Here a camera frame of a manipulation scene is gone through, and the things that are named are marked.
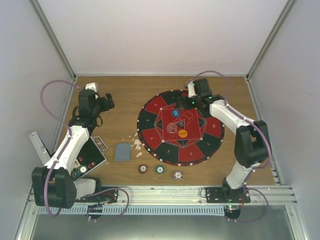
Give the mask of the blue small blind button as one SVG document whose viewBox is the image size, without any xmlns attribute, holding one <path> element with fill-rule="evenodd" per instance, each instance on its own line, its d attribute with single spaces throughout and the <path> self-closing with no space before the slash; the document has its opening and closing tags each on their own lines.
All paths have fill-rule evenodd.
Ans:
<svg viewBox="0 0 320 240">
<path fill-rule="evenodd" d="M 173 109 L 172 112 L 171 112 L 172 116 L 177 118 L 180 116 L 180 111 L 178 109 Z"/>
</svg>

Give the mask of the orange big blind button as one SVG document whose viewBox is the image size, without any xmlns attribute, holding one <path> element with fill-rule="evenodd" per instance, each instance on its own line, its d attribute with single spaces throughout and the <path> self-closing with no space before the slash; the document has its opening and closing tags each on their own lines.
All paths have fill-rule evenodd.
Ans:
<svg viewBox="0 0 320 240">
<path fill-rule="evenodd" d="M 180 129 L 178 131 L 178 136 L 182 139 L 186 138 L 188 136 L 188 132 L 185 129 Z"/>
</svg>

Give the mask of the purple white chip stack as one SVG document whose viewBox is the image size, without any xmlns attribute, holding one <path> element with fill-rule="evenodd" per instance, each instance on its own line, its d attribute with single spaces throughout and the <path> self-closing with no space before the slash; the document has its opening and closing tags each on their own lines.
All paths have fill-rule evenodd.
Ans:
<svg viewBox="0 0 320 240">
<path fill-rule="evenodd" d="M 182 177 L 183 177 L 183 173 L 182 173 L 181 171 L 179 171 L 179 170 L 176 170 L 176 171 L 173 173 L 173 178 L 174 178 L 175 180 L 180 180 L 180 179 L 182 179 Z"/>
</svg>

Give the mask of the teal blue chip stack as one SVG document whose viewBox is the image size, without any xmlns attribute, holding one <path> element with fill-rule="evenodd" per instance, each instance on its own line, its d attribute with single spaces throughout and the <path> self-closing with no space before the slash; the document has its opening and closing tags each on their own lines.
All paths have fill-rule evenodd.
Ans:
<svg viewBox="0 0 320 240">
<path fill-rule="evenodd" d="M 155 172 L 157 173 L 157 174 L 163 174 L 164 172 L 165 172 L 165 168 L 164 168 L 164 166 L 163 165 L 157 165 L 156 167 L 155 167 Z"/>
</svg>

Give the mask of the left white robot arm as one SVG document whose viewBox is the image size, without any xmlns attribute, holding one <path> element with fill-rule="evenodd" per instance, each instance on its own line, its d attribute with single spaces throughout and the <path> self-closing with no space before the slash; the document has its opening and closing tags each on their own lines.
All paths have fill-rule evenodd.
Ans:
<svg viewBox="0 0 320 240">
<path fill-rule="evenodd" d="M 101 181 L 96 177 L 73 180 L 74 163 L 91 135 L 98 127 L 101 113 L 115 107 L 112 95 L 100 96 L 92 89 L 83 89 L 78 95 L 78 105 L 72 111 L 67 133 L 60 146 L 43 166 L 32 171 L 32 187 L 37 206 L 71 208 L 77 199 L 87 197 L 98 202 L 103 197 Z"/>
</svg>

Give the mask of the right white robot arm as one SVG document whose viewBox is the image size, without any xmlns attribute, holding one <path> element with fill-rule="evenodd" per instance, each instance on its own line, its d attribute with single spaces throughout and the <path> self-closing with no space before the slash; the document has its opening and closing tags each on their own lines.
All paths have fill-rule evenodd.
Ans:
<svg viewBox="0 0 320 240">
<path fill-rule="evenodd" d="M 239 190 L 245 193 L 250 175 L 267 167 L 267 164 L 261 165 L 265 160 L 272 160 L 268 126 L 262 120 L 254 121 L 240 113 L 226 97 L 214 95 L 206 78 L 189 80 L 184 87 L 187 96 L 177 100 L 180 108 L 203 110 L 220 120 L 235 135 L 235 164 L 221 185 L 223 200 L 232 203 L 239 197 Z"/>
</svg>

